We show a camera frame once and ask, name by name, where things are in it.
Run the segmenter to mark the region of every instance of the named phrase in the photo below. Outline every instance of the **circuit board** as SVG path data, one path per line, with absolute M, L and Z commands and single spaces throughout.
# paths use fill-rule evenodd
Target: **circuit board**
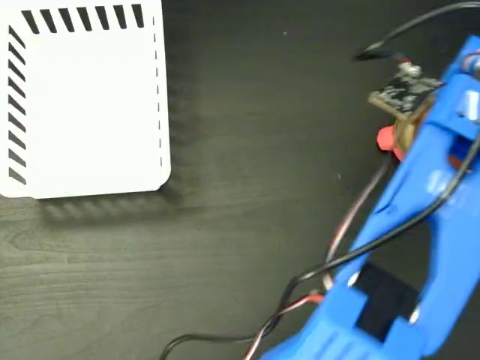
M 441 86 L 437 79 L 412 77 L 399 72 L 378 91 L 370 94 L 369 101 L 400 120 L 414 116 L 425 103 L 430 103 L 434 91 Z

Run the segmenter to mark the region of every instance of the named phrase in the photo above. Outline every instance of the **dark wooden table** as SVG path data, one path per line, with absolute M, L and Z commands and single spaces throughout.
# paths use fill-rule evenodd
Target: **dark wooden table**
M 0 358 L 152 360 L 183 332 L 257 329 L 380 165 L 376 132 L 392 119 L 366 98 L 395 66 L 350 56 L 447 2 L 164 1 L 172 178 L 157 193 L 0 201 Z M 438 76 L 479 17 L 447 16 L 393 46 Z M 423 226 L 376 261 L 420 288 L 428 245 Z M 435 359 L 478 358 L 479 311 L 474 295 Z M 171 359 L 244 350 L 190 343 Z

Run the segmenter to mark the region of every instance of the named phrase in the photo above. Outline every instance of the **black wire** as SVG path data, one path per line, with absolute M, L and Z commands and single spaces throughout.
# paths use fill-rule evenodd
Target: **black wire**
M 468 170 L 472 166 L 473 161 L 476 159 L 476 155 L 479 153 L 480 150 L 480 132 L 478 133 L 475 142 L 472 143 L 470 149 L 463 160 L 462 164 L 460 165 L 457 173 L 453 177 L 453 179 L 448 183 L 446 188 L 442 191 L 442 193 L 434 200 L 425 210 L 421 211 L 417 215 L 411 217 L 407 222 L 402 223 L 399 227 L 396 227 L 393 230 L 388 231 L 386 234 L 380 236 L 376 240 L 359 247 L 356 250 L 353 250 L 346 255 L 339 256 L 336 259 L 333 259 L 330 262 L 323 263 L 320 265 L 316 265 L 313 268 L 310 268 L 307 271 L 304 271 L 300 275 L 293 277 L 290 282 L 287 284 L 285 290 L 280 299 L 280 304 L 278 305 L 277 310 L 275 311 L 274 315 L 269 320 L 269 325 L 265 330 L 263 337 L 268 336 L 275 327 L 280 322 L 282 315 L 280 312 L 288 306 L 290 302 L 290 297 L 296 287 L 305 282 L 314 278 L 318 275 L 321 275 L 323 272 L 327 270 L 331 270 L 338 266 L 341 266 L 345 263 L 348 263 L 366 253 L 369 253 L 385 244 L 390 242 L 391 240 L 395 239 L 401 233 L 411 229 L 412 227 L 420 224 L 423 220 L 425 220 L 428 216 L 432 215 L 440 206 L 442 206 L 445 201 L 447 201 L 450 196 L 455 192 L 458 185 L 461 183 L 462 178 L 467 174 Z M 205 341 L 210 343 L 224 343 L 224 344 L 243 344 L 243 343 L 250 343 L 255 339 L 257 334 L 247 335 L 247 336 L 219 336 L 219 335 L 211 335 L 211 334 L 185 334 L 179 336 L 172 341 L 170 341 L 160 356 L 160 360 L 166 360 L 167 356 L 173 350 L 173 348 L 177 347 L 179 344 L 182 344 L 186 341 Z
M 390 52 L 379 50 L 379 48 L 382 47 L 387 41 L 393 40 L 398 36 L 404 34 L 405 32 L 408 32 L 409 30 L 414 29 L 417 26 L 441 15 L 448 14 L 457 10 L 470 8 L 480 8 L 480 1 L 456 2 L 454 4 L 439 7 L 438 9 L 424 13 L 423 15 L 418 16 L 415 19 L 410 20 L 409 22 L 405 22 L 403 25 L 400 25 L 396 29 L 390 31 L 381 40 L 365 47 L 358 54 L 355 55 L 354 59 L 358 61 L 366 61 L 373 59 L 383 59 L 385 57 L 388 57 Z

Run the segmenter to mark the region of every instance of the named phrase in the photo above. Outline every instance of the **blue 3d-printed part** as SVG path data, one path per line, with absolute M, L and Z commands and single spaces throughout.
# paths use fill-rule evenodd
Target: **blue 3d-printed part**
M 419 129 L 404 162 L 356 238 L 352 250 L 373 241 L 428 207 L 456 170 L 449 155 L 462 158 L 477 137 L 479 125 L 459 109 L 480 82 L 461 70 L 462 59 L 480 49 L 470 37 L 445 72 L 445 85 Z M 476 104 L 472 113 L 480 108 Z M 262 360 L 416 360 L 435 353 L 449 336 L 480 275 L 480 171 L 478 159 L 428 223 L 433 234 L 430 271 L 418 300 L 418 319 L 399 316 L 384 341 L 356 327 L 368 296 L 349 279 L 368 258 L 345 265 L 325 301 L 294 337 L 267 352 Z

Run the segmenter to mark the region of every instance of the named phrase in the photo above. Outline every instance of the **black diagonal stripe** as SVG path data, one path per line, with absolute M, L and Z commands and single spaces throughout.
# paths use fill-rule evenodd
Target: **black diagonal stripe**
M 35 22 L 35 18 L 33 17 L 33 13 L 30 10 L 22 11 L 23 17 L 25 17 L 28 26 L 30 26 L 31 31 L 34 34 L 40 34 L 40 30 L 38 30 L 37 23 Z
M 138 25 L 138 27 L 139 28 L 144 27 L 145 24 L 143 23 L 142 5 L 141 4 L 133 4 L 132 9 L 133 9 L 133 15 L 135 15 L 136 24 Z
M 20 121 L 18 121 L 17 118 L 10 113 L 8 113 L 8 122 L 11 122 L 13 125 L 15 125 L 17 128 L 19 128 L 24 133 L 27 132 L 26 127 L 23 126 L 23 124 Z
M 18 36 L 18 34 L 15 32 L 15 30 L 11 26 L 8 27 L 8 34 L 12 35 L 13 38 L 16 41 L 18 41 L 18 44 L 20 44 L 23 49 L 26 49 L 25 43 L 23 42 L 22 39 L 20 39 L 20 36 Z
M 10 77 L 8 78 L 8 86 L 18 92 L 22 98 L 26 98 L 25 92 L 23 92 L 23 90 Z
M 65 26 L 69 32 L 75 32 L 74 23 L 72 22 L 72 18 L 70 17 L 70 11 L 67 8 L 58 9 Z
M 57 28 L 55 26 L 55 22 L 53 21 L 52 14 L 50 13 L 49 9 L 42 9 L 40 10 L 40 14 L 42 14 L 43 20 L 45 20 L 46 25 L 48 26 L 48 29 L 56 34 Z
M 22 165 L 23 167 L 27 166 L 27 163 L 25 162 L 25 160 L 23 160 L 20 156 L 18 156 L 17 153 L 13 151 L 11 148 L 8 149 L 8 158 L 12 159 L 17 164 Z
M 125 19 L 125 11 L 123 10 L 123 5 L 114 5 L 113 10 L 115 10 L 115 14 L 117 15 L 118 24 L 120 25 L 120 29 L 127 28 L 127 20 Z
M 90 32 L 92 30 L 92 24 L 90 23 L 89 12 L 87 11 L 86 7 L 78 7 L 76 9 L 82 20 L 83 26 L 85 26 L 85 30 Z
M 104 6 L 95 6 L 97 11 L 98 19 L 100 19 L 100 24 L 102 24 L 103 30 L 110 30 L 110 25 L 108 24 L 107 12 L 105 11 Z
M 17 51 L 17 49 L 14 48 L 14 46 L 11 43 L 8 43 L 8 51 L 10 51 L 12 54 L 14 54 L 15 57 L 17 59 L 19 59 L 22 64 L 24 64 L 24 65 L 26 64 L 23 56 L 20 55 L 20 53 Z
M 25 145 L 25 143 L 20 140 L 17 135 L 15 135 L 14 133 L 12 133 L 11 131 L 8 131 L 8 139 L 14 143 L 16 143 L 20 148 L 26 150 L 27 147 Z
M 17 180 L 18 182 L 21 182 L 24 185 L 27 185 L 27 181 L 23 176 L 21 176 L 18 172 L 16 172 L 14 169 L 11 167 L 8 168 L 8 176 L 10 176 L 12 179 Z
M 15 109 L 17 109 L 18 111 L 20 111 L 23 115 L 26 115 L 26 111 L 25 109 L 23 109 L 19 103 L 17 103 L 17 101 L 11 96 L 11 95 L 8 95 L 8 103 L 14 107 Z
M 15 66 L 15 64 L 11 60 L 8 60 L 8 68 L 12 70 L 20 79 L 22 79 L 23 81 L 26 81 L 25 76 L 22 74 L 20 70 L 18 70 L 18 67 Z

